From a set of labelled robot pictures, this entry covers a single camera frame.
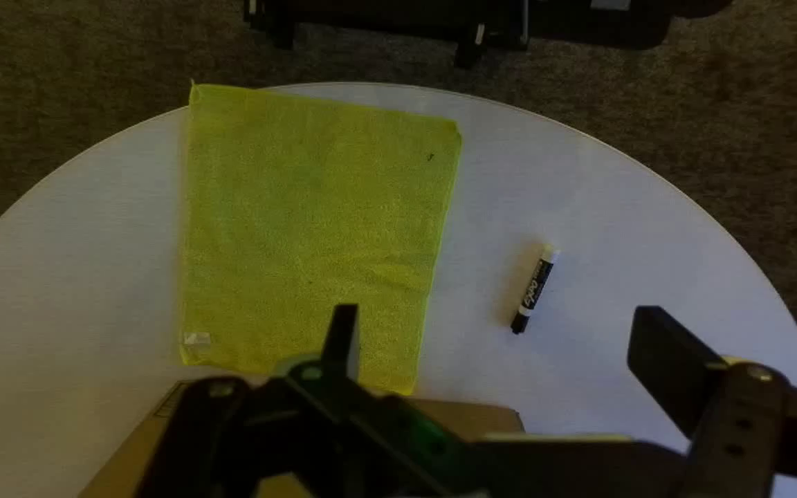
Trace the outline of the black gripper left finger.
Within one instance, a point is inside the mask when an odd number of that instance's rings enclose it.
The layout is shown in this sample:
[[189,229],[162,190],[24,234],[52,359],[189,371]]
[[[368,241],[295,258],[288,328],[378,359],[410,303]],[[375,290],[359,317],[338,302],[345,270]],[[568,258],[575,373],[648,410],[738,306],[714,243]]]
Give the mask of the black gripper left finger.
[[298,410],[302,440],[316,454],[361,463],[433,463],[436,424],[400,395],[373,395],[353,382],[356,313],[356,303],[338,303],[320,355],[283,377]]

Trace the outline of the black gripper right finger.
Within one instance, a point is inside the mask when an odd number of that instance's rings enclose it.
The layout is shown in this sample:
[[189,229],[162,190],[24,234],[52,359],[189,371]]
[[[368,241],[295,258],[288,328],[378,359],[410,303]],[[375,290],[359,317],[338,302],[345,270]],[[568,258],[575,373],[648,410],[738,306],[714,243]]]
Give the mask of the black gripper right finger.
[[634,310],[624,366],[692,456],[777,458],[785,377],[774,367],[724,359],[664,306]]

